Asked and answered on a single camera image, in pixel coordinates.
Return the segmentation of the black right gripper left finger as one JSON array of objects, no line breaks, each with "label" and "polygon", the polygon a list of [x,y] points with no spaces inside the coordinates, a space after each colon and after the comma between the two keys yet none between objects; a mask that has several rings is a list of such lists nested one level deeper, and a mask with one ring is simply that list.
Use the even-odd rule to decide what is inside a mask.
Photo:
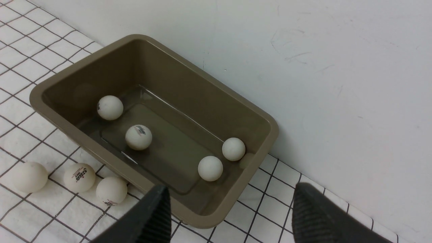
[{"label": "black right gripper left finger", "polygon": [[171,197],[163,185],[153,186],[119,221],[92,243],[169,243]]}]

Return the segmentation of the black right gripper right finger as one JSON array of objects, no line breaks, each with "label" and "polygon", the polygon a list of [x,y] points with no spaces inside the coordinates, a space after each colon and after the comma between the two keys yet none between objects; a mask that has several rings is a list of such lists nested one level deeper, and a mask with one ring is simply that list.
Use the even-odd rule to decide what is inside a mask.
[{"label": "black right gripper right finger", "polygon": [[297,183],[292,228],[296,243],[389,243],[309,183]]}]

